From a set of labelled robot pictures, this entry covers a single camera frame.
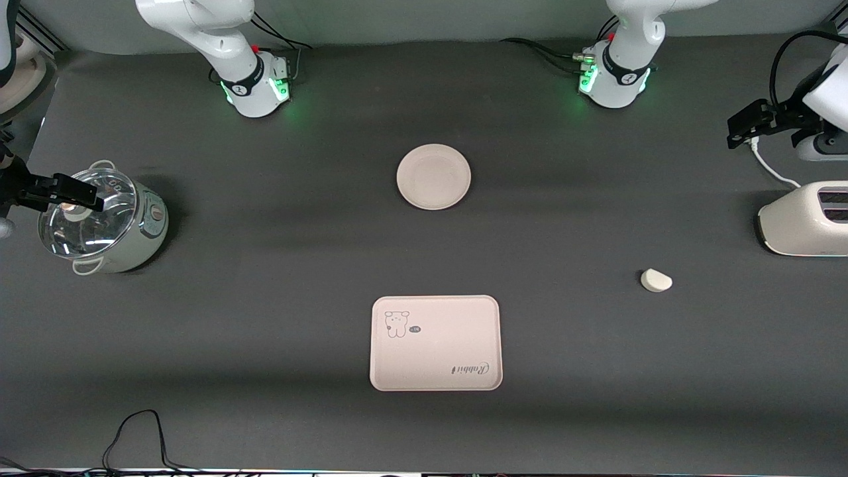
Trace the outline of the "white steamed bun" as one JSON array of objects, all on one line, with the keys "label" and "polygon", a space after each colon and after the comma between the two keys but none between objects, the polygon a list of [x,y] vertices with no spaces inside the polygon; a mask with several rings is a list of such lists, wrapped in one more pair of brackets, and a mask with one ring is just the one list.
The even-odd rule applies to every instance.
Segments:
[{"label": "white steamed bun", "polygon": [[673,280],[669,275],[663,274],[654,268],[642,271],[640,275],[640,284],[652,293],[661,293],[669,290],[673,285]]}]

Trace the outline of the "round beige plate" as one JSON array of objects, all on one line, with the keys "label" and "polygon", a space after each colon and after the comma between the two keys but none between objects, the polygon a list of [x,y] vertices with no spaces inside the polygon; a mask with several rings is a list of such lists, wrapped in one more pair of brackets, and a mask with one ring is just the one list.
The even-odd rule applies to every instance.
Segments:
[{"label": "round beige plate", "polygon": [[397,167],[401,196],[425,211],[448,209],[464,199],[472,182],[466,157],[444,144],[424,144],[411,149]]}]

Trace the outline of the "beige rectangular rabbit tray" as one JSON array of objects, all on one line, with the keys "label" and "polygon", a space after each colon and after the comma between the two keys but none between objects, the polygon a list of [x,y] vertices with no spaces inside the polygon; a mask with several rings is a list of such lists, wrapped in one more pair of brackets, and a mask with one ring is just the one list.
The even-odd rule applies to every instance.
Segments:
[{"label": "beige rectangular rabbit tray", "polygon": [[489,295],[382,297],[370,334],[379,392],[490,392],[502,383],[500,306]]}]

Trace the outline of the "glass pot lid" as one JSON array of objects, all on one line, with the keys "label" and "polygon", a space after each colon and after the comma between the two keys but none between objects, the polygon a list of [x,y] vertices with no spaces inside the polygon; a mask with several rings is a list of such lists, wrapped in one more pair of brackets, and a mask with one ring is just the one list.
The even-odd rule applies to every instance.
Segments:
[{"label": "glass pot lid", "polygon": [[97,188],[103,210],[76,206],[67,211],[52,203],[37,221],[45,248],[70,260],[95,256],[122,238],[133,225],[138,203],[136,185],[122,172],[98,167],[72,177]]}]

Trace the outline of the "pale green electric pot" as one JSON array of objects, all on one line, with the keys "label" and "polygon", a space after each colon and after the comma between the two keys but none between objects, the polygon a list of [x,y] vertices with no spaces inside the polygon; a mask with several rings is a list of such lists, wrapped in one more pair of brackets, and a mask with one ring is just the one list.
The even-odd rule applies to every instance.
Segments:
[{"label": "pale green electric pot", "polygon": [[[108,160],[94,162],[88,169],[98,167],[119,171],[117,166]],[[95,256],[73,260],[63,258],[72,263],[72,270],[75,274],[79,276],[120,274],[142,266],[161,247],[169,227],[166,203],[164,203],[160,194],[155,193],[142,182],[130,179],[136,185],[137,190],[137,206],[133,224],[122,238],[103,252],[95,254]],[[60,205],[67,211],[76,208],[69,203],[61,203]]]}]

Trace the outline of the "cream white toaster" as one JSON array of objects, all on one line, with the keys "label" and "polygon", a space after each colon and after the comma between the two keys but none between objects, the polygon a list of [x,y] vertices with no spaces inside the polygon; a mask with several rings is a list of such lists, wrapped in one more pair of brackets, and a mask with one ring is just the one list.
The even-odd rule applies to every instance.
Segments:
[{"label": "cream white toaster", "polygon": [[781,256],[848,257],[848,181],[811,182],[757,214],[761,242]]}]

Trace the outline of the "beige round background object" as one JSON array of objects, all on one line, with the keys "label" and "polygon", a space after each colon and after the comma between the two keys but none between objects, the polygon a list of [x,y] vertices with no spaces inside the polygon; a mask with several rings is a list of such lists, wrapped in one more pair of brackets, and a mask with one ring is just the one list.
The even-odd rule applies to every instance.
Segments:
[{"label": "beige round background object", "polygon": [[15,28],[16,63],[9,81],[0,87],[0,125],[33,105],[48,89],[55,64],[21,27]]}]

